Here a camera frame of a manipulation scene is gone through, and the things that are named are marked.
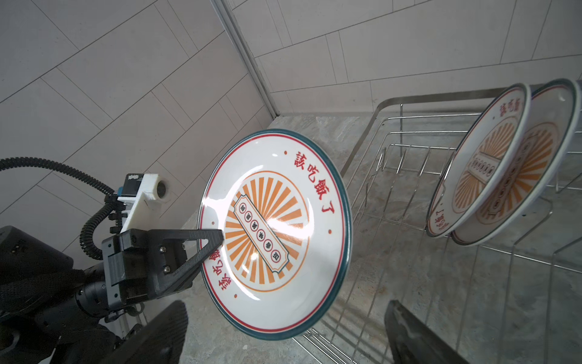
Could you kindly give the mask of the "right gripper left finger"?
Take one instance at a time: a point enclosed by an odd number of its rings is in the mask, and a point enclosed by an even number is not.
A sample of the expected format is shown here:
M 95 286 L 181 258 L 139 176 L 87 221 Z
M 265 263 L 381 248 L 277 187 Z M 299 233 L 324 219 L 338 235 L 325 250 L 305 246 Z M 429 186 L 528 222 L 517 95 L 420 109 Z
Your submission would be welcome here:
M 176 300 L 100 363 L 179 363 L 188 322 L 185 303 Z

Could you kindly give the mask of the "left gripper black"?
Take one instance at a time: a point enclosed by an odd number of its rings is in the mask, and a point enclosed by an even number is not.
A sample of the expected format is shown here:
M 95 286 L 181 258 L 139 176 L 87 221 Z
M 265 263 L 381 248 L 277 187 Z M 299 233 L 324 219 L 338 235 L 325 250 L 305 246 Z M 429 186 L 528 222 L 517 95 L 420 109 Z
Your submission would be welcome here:
M 147 297 L 192 287 L 204 261 L 224 242 L 223 231 L 150 230 Z M 183 244 L 205 241 L 189 257 Z M 109 307 L 102 264 L 74 268 L 66 254 L 13 226 L 1 229 L 1 361 L 3 363 L 100 363 L 121 338 L 101 321 L 139 315 L 144 305 Z

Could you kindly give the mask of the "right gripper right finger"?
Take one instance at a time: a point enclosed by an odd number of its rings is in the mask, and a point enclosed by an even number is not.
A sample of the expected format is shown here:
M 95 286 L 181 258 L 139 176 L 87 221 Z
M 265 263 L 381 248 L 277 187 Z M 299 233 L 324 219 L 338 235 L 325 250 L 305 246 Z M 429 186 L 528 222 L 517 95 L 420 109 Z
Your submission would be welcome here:
M 468 364 L 398 300 L 389 302 L 384 324 L 395 363 Z

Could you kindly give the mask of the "orange sunburst plate front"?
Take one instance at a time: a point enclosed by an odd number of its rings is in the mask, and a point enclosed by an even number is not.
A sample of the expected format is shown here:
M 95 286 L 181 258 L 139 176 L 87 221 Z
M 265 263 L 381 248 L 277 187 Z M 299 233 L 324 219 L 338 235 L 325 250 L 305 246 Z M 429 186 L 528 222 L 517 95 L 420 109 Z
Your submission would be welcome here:
M 264 341 L 317 323 L 347 276 L 350 199 L 327 153 L 300 133 L 268 129 L 234 144 L 212 172 L 198 226 L 224 240 L 201 269 L 237 330 Z

